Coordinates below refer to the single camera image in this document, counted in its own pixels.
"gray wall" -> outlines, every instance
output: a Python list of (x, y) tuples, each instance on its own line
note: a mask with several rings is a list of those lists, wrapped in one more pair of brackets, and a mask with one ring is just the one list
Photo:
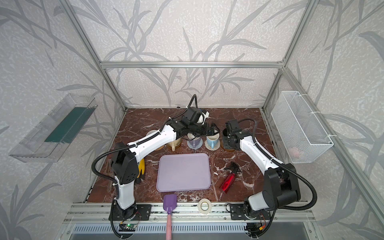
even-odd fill
[[(307, 0), (70, 0), (103, 61), (281, 61)], [(109, 69), (127, 106), (262, 106), (276, 69)]]
[[(0, 238), (53, 239), (82, 202), (90, 165), (122, 111), (57, 1), (0, 1)], [(68, 93), (99, 105), (57, 163), (23, 163), (9, 151)]]
[[(383, 22), (383, 1), (320, 1), (288, 63), (382, 196)], [(285, 79), (279, 87), (292, 90)], [(280, 149), (285, 152), (281, 142)], [(331, 149), (313, 163), (295, 166), (318, 192), (312, 210), (325, 239), (384, 239), (383, 228)], [(301, 189), (303, 199), (310, 199), (307, 188)]]

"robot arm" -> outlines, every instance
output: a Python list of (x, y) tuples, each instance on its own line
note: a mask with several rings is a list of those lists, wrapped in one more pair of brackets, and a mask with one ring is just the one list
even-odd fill
[(257, 216), (260, 210), (275, 210), (300, 200), (298, 178), (289, 171), (296, 172), (295, 167), (292, 164), (283, 164), (256, 138), (254, 140), (249, 131), (239, 127), (237, 120), (226, 123), (226, 129), (223, 131), (223, 147), (247, 153), (264, 175), (263, 191), (244, 200), (245, 214), (249, 218)]
[[(134, 180), (139, 175), (137, 164), (155, 149), (172, 142), (188, 133), (196, 137), (212, 136), (215, 133), (215, 124), (208, 126), (206, 122), (209, 113), (204, 109), (188, 106), (179, 116), (181, 119), (170, 118), (165, 125), (157, 132), (150, 134), (142, 139), (130, 142), (129, 149), (113, 154), (111, 167), (114, 171), (113, 184), (118, 193), (116, 201), (123, 216), (133, 214), (135, 208), (135, 198), (133, 195)], [(117, 148), (122, 148), (123, 143), (118, 144)]]

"yellow glove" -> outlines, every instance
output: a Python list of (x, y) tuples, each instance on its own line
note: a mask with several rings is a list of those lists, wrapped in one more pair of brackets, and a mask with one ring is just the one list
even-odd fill
[(144, 158), (143, 158), (142, 160), (140, 160), (140, 163), (139, 163), (139, 175), (137, 177), (139, 178), (140, 173), (141, 175), (144, 175), (144, 171), (145, 171), (145, 164), (144, 164)]

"pink handle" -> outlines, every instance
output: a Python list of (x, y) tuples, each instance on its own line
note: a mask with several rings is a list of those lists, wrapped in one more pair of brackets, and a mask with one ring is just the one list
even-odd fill
[(170, 220), (170, 214), (168, 214), (166, 240), (171, 240), (171, 239), (172, 239), (172, 222)]

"white wire basket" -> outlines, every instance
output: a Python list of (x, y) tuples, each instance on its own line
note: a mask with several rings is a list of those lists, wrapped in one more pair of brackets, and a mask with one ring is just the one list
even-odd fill
[(313, 162), (333, 146), (298, 91), (282, 91), (271, 114), (292, 163)]

